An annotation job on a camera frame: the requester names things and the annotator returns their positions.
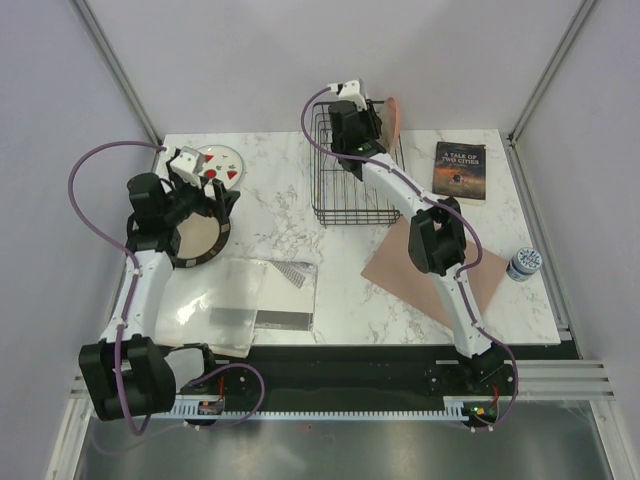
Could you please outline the pink cream leaf plate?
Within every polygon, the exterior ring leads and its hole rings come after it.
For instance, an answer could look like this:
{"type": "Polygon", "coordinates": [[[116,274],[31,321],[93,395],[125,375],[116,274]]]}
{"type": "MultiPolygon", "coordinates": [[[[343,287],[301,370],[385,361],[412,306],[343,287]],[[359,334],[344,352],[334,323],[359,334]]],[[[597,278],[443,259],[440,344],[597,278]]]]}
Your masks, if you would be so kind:
{"type": "Polygon", "coordinates": [[[379,111],[381,119],[381,145],[393,152],[398,146],[401,132],[401,107],[394,97],[388,97],[379,111]]]}

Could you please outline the brown rimmed beige plate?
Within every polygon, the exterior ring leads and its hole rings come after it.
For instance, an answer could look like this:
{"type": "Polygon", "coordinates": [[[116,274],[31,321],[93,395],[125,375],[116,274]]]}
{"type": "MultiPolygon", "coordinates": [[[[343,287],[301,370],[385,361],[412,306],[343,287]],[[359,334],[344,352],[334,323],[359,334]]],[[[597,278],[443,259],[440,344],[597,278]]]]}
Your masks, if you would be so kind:
{"type": "Polygon", "coordinates": [[[222,251],[229,240],[231,224],[193,213],[177,226],[177,232],[180,244],[174,265],[187,269],[211,261],[222,251]]]}

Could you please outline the black wire dish rack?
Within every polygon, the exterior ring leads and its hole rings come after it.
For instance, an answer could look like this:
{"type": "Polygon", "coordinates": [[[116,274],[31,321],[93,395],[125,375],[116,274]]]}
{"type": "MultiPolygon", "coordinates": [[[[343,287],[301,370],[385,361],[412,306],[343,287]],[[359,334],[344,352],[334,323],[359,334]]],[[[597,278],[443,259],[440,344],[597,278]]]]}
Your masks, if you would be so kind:
{"type": "MultiPolygon", "coordinates": [[[[384,101],[375,101],[379,111],[384,101]]],[[[405,166],[401,136],[398,146],[389,152],[394,162],[405,166]]],[[[399,211],[369,184],[346,172],[338,159],[309,148],[311,204],[323,226],[391,225],[399,211]]]]}

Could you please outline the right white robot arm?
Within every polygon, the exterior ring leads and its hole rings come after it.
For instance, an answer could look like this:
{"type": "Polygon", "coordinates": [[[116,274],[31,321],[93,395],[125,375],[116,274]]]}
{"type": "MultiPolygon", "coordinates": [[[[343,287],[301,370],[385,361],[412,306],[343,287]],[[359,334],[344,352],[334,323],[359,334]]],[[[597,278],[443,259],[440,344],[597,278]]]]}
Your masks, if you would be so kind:
{"type": "Polygon", "coordinates": [[[452,197],[441,200],[420,187],[379,142],[381,120],[373,103],[360,110],[352,101],[328,107],[331,153],[342,168],[385,196],[409,223],[408,255],[430,276],[451,321],[458,353],[458,381],[467,392],[483,392],[500,369],[496,344],[484,330],[466,264],[465,233],[471,230],[452,197]]]}

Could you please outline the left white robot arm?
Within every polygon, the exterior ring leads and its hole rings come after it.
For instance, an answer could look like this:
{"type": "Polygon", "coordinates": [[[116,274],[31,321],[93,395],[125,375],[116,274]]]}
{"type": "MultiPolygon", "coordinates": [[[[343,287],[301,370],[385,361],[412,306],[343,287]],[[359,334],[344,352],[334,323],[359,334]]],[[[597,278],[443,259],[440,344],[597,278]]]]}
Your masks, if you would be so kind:
{"type": "Polygon", "coordinates": [[[102,421],[144,419],[170,411],[190,386],[208,393],[219,382],[211,350],[202,343],[169,347],[154,338],[161,296],[171,274],[185,267],[179,257],[180,224],[194,216],[214,219],[224,244],[230,215],[241,194],[213,180],[213,196],[177,174],[163,179],[143,173],[127,183],[132,212],[121,245],[126,272],[114,313],[99,340],[82,346],[78,363],[97,417],[102,421]]]}

